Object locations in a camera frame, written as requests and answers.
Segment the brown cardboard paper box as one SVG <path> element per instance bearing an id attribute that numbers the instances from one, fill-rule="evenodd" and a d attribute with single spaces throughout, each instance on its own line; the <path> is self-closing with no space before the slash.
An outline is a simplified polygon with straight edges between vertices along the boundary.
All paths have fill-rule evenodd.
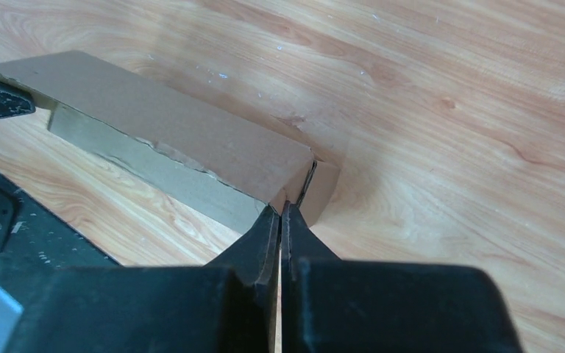
<path id="1" fill-rule="evenodd" d="M 239 233 L 286 202 L 314 225 L 340 170 L 309 147 L 83 51 L 0 63 L 49 131 Z"/>

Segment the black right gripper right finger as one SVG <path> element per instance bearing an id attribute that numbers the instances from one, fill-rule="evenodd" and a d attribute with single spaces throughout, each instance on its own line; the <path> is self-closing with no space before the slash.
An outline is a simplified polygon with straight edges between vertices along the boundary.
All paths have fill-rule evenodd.
<path id="1" fill-rule="evenodd" d="M 299 208 L 281 219 L 284 352 L 520 352 L 504 298 L 478 268 L 343 260 Z"/>

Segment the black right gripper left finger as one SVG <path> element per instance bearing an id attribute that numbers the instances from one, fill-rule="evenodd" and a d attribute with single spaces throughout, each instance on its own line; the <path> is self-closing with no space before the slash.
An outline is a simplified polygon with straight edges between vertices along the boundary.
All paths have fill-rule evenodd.
<path id="1" fill-rule="evenodd" d="M 79 267 L 29 280 L 7 352 L 270 352 L 280 216 L 202 266 Z"/>

